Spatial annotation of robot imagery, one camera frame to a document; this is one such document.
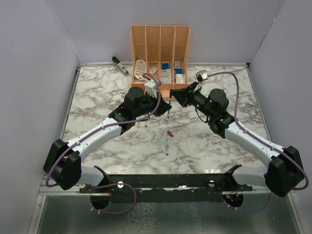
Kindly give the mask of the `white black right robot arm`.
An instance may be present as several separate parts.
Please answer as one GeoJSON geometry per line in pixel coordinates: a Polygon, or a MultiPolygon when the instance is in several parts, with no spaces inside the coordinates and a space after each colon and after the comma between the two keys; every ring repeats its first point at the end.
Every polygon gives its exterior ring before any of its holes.
{"type": "Polygon", "coordinates": [[[220,137],[232,141],[258,158],[263,166],[242,167],[224,178],[225,187],[234,191],[241,184],[267,187],[280,197],[285,197],[297,185],[307,179],[299,151],[274,144],[253,133],[227,112],[229,100],[221,89],[213,89],[208,97],[196,90],[197,83],[170,91],[182,107],[194,106],[207,118],[210,129],[220,137]]]}

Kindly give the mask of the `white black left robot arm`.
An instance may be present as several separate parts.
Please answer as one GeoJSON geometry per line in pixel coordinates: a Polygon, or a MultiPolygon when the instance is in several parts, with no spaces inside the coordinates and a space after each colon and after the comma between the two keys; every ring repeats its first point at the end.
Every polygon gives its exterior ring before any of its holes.
{"type": "Polygon", "coordinates": [[[67,142],[61,139],[54,141],[43,170],[63,190],[85,184],[96,192],[103,192],[108,185],[108,175],[98,166],[83,166],[86,157],[128,131],[137,120],[145,121],[151,115],[161,116],[170,109],[171,105],[161,95],[153,97],[139,87],[132,87],[124,102],[97,127],[67,142]]]}

